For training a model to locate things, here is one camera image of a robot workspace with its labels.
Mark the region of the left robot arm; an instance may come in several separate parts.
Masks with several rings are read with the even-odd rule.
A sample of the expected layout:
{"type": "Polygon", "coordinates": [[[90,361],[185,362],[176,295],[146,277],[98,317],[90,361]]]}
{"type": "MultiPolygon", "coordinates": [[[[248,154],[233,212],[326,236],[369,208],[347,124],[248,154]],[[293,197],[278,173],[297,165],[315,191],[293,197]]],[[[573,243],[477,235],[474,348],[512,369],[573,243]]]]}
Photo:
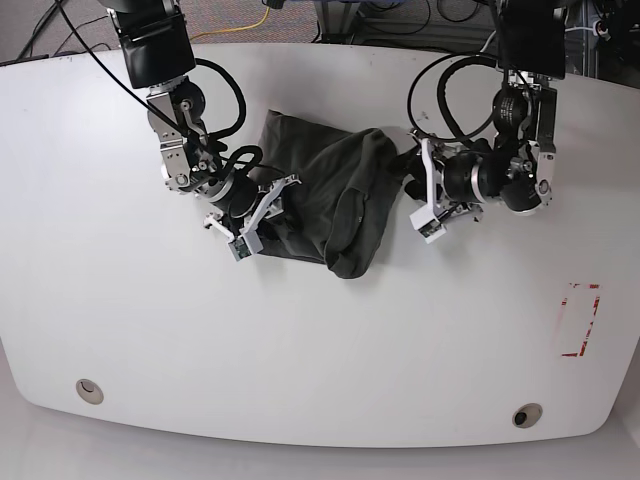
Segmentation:
{"type": "Polygon", "coordinates": [[[450,54],[436,87],[436,102],[451,135],[429,133],[415,119],[419,145],[408,166],[406,193],[433,209],[442,225],[457,215],[478,215],[485,204],[499,202],[527,215],[552,198],[557,91],[552,82],[565,77],[563,1],[491,1],[497,51],[450,54]],[[451,78],[463,69],[487,67],[502,80],[484,123],[462,130],[447,99],[451,78]]]}

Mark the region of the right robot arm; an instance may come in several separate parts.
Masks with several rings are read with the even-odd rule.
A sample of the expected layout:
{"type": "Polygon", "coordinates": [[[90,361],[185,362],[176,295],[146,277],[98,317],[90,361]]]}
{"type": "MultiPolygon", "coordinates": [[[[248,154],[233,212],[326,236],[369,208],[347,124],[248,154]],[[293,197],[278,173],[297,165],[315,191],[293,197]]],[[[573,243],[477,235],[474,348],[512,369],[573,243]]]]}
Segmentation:
{"type": "Polygon", "coordinates": [[[245,145],[233,153],[227,151],[224,139],[246,121],[246,100],[223,67],[195,57],[178,2],[106,1],[103,6],[117,33],[130,80],[123,90],[129,95],[142,88],[149,91],[140,103],[160,144],[166,187],[211,204],[204,226],[221,232],[238,259],[259,253],[263,249],[260,225],[283,213],[281,194],[298,183],[298,176],[274,168],[274,180],[258,183],[249,174],[262,167],[262,149],[245,145]],[[207,131],[202,119],[204,93],[188,77],[196,67],[216,72],[231,88],[238,116],[229,127],[207,131]]]}

